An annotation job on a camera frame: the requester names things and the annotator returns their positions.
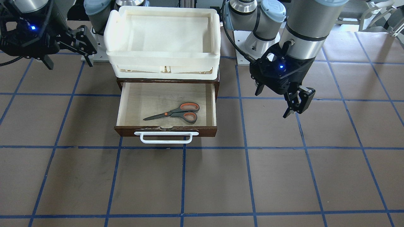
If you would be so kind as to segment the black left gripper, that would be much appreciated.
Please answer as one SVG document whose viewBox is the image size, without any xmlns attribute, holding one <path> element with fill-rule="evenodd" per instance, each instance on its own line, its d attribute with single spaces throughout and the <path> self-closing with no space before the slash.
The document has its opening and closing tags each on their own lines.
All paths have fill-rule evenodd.
<svg viewBox="0 0 404 227">
<path fill-rule="evenodd" d="M 257 85 L 254 93 L 256 96 L 261 94 L 264 86 L 284 95 L 288 107 L 283 118 L 287 118 L 292 112 L 303 113 L 316 93 L 313 88 L 300 86 L 308 71 L 308 60 L 288 56 L 287 51 L 292 46 L 291 41 L 286 41 L 282 47 L 276 43 L 249 65 L 251 78 Z"/>
</svg>

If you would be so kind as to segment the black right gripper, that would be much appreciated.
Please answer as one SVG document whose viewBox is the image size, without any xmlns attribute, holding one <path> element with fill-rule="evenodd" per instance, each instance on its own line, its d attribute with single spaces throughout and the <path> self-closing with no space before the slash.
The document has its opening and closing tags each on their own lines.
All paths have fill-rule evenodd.
<svg viewBox="0 0 404 227">
<path fill-rule="evenodd" d="M 1 51 L 40 60 L 53 69 L 49 55 L 68 49 L 92 67 L 90 56 L 97 53 L 97 42 L 91 30 L 85 25 L 72 30 L 66 18 L 58 6 L 39 6 L 27 13 L 21 6 L 1 6 Z"/>
</svg>

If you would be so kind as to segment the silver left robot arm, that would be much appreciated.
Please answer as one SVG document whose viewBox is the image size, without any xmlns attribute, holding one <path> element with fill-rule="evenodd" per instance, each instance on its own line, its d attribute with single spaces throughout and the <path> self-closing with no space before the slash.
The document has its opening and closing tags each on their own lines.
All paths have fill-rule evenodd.
<svg viewBox="0 0 404 227">
<path fill-rule="evenodd" d="M 264 86 L 283 95 L 287 109 L 301 114 L 310 105 L 315 89 L 302 81 L 335 24 L 346 0 L 293 0 L 290 12 L 278 0 L 224 0 L 221 19 L 225 33 L 249 31 L 258 44 L 273 41 L 283 22 L 285 28 L 277 43 L 269 47 L 249 45 L 242 50 L 231 44 L 249 62 L 258 96 Z"/>
</svg>

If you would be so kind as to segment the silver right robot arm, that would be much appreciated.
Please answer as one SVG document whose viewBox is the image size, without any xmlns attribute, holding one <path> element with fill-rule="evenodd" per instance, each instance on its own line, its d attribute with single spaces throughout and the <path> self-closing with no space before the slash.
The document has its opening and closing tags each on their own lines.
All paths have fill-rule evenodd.
<svg viewBox="0 0 404 227">
<path fill-rule="evenodd" d="M 49 55 L 69 50 L 82 55 L 90 67 L 91 55 L 97 53 L 97 42 L 92 30 L 82 25 L 75 30 L 68 20 L 91 20 L 101 16 L 98 22 L 106 23 L 111 0 L 2 0 L 1 1 L 1 50 L 14 59 L 37 59 L 52 70 L 54 64 Z"/>
</svg>

